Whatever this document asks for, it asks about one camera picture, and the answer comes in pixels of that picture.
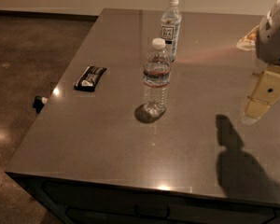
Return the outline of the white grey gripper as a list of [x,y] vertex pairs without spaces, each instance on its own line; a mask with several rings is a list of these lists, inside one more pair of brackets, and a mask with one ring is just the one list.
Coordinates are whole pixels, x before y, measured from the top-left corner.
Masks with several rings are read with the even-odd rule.
[[280,0],[259,23],[256,42],[257,57],[269,66],[260,75],[255,89],[248,96],[244,114],[260,119],[280,99]]

